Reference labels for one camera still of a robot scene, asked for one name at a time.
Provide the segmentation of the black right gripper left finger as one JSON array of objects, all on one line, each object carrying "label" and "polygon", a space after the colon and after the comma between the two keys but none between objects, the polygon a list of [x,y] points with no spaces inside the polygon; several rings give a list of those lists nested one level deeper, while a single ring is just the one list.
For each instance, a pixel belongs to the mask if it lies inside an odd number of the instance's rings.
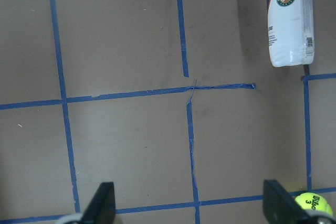
[{"label": "black right gripper left finger", "polygon": [[115,203],[114,183],[101,183],[84,211],[81,223],[112,224],[116,216]]}]

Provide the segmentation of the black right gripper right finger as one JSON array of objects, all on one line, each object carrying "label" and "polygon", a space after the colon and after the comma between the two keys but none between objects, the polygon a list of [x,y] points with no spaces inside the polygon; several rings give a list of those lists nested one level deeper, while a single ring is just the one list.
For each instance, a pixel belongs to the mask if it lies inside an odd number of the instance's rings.
[{"label": "black right gripper right finger", "polygon": [[309,215],[274,179],[263,182],[263,214],[268,223],[309,223]]}]

